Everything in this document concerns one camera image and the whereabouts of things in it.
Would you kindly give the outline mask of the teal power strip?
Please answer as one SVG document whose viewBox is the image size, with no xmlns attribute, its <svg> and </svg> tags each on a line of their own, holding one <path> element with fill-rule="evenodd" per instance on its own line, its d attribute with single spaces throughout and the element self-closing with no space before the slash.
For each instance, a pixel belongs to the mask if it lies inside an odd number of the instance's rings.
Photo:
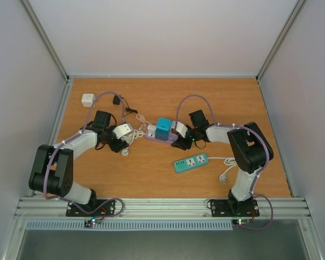
<svg viewBox="0 0 325 260">
<path fill-rule="evenodd" d="M 183 173 L 201 166 L 206 165 L 209 159 L 205 153 L 197 154 L 173 163 L 174 170 L 177 174 Z"/>
</svg>

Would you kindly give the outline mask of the blue cube socket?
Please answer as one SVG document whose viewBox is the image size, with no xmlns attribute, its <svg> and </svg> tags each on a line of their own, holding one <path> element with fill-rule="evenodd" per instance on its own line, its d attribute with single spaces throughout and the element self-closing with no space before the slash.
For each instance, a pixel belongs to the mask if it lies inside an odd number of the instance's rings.
<svg viewBox="0 0 325 260">
<path fill-rule="evenodd" d="M 172 121 L 167 118 L 159 118 L 156 124 L 155 138 L 161 141 L 167 141 L 170 133 Z"/>
</svg>

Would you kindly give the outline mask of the white charger with cable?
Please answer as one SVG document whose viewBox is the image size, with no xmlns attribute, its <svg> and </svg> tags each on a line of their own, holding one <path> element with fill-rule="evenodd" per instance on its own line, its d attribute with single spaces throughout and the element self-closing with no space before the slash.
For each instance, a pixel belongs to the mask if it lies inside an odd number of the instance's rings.
<svg viewBox="0 0 325 260">
<path fill-rule="evenodd" d="M 141 114 L 137 114 L 136 118 L 139 120 L 140 122 L 140 126 L 138 128 L 139 131 L 143 131 L 145 130 L 148 133 L 149 137 L 155 137 L 155 132 L 157 130 L 156 125 L 151 124 L 150 122 L 148 122 L 145 117 Z"/>
</svg>

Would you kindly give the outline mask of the black power adapter with cable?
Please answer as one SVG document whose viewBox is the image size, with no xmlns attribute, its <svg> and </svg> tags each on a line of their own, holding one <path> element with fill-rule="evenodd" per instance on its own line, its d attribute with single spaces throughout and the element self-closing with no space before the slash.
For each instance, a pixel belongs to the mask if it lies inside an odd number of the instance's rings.
<svg viewBox="0 0 325 260">
<path fill-rule="evenodd" d="M 129 104 L 128 104 L 128 102 L 127 102 L 127 100 L 124 98 L 124 97 L 122 97 L 121 96 L 121 99 L 124 101 L 124 107 L 125 107 L 125 112 L 127 113 L 127 114 L 131 114 L 131 113 L 135 113 L 135 114 L 137 114 L 138 113 L 138 111 L 136 110 L 136 109 L 133 109 L 133 108 L 131 108 L 130 106 L 129 106 Z M 120 101 L 120 98 L 118 97 L 118 96 L 114 96 L 113 97 L 113 101 L 112 101 L 112 103 L 114 104 L 114 105 L 119 105 L 120 103 L 121 103 L 121 101 Z"/>
</svg>

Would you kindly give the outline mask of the white tiger print plug adapter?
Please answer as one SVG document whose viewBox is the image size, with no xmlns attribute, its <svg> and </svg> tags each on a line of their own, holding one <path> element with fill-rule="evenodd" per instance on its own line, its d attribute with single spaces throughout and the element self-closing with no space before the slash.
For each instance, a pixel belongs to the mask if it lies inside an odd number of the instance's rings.
<svg viewBox="0 0 325 260">
<path fill-rule="evenodd" d="M 91 107 L 95 101 L 95 95 L 93 93 L 84 93 L 81 98 L 81 103 L 84 107 Z"/>
</svg>

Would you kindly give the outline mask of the purple power strip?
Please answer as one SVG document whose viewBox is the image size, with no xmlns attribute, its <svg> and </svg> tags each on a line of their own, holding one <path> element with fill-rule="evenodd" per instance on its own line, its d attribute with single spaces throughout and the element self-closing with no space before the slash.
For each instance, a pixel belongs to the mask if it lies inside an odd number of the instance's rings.
<svg viewBox="0 0 325 260">
<path fill-rule="evenodd" d="M 149 141 L 154 141 L 160 144 L 167 144 L 167 145 L 171 145 L 172 143 L 174 143 L 177 139 L 178 136 L 176 134 L 173 133 L 169 133 L 168 138 L 166 141 L 160 140 L 160 139 L 156 139 L 155 138 L 155 134 L 151 134 L 150 132 L 146 132 L 145 133 L 145 138 Z"/>
</svg>

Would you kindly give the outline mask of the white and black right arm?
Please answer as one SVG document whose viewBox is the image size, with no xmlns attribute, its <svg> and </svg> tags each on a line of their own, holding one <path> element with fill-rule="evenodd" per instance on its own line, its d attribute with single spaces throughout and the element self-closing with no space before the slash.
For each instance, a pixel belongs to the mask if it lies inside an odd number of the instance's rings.
<svg viewBox="0 0 325 260">
<path fill-rule="evenodd" d="M 231 217 L 244 216 L 253 210 L 257 216 L 254 188 L 261 172 L 274 157 L 273 149 L 259 126 L 255 122 L 244 125 L 210 124 L 202 110 L 190 113 L 189 116 L 192 126 L 179 121 L 172 122 L 171 130 L 178 138 L 171 146 L 185 151 L 191 148 L 192 143 L 200 140 L 229 144 L 238 167 L 235 184 L 229 190 L 227 199 L 214 200 L 216 204 L 211 207 L 212 215 L 224 212 Z"/>
</svg>

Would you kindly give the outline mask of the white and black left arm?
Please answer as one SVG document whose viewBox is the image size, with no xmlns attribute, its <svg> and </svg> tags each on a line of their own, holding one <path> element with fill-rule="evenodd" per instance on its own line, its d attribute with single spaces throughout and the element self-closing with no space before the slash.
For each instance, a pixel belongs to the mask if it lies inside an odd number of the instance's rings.
<svg viewBox="0 0 325 260">
<path fill-rule="evenodd" d="M 38 147 L 29 178 L 29 188 L 43 193 L 45 199 L 59 198 L 91 216 L 111 199 L 100 202 L 96 192 L 74 180 L 74 160 L 94 148 L 106 145 L 118 153 L 129 146 L 124 136 L 133 133 L 128 123 L 110 125 L 113 115 L 97 111 L 94 120 L 85 124 L 75 135 L 54 145 Z"/>
</svg>

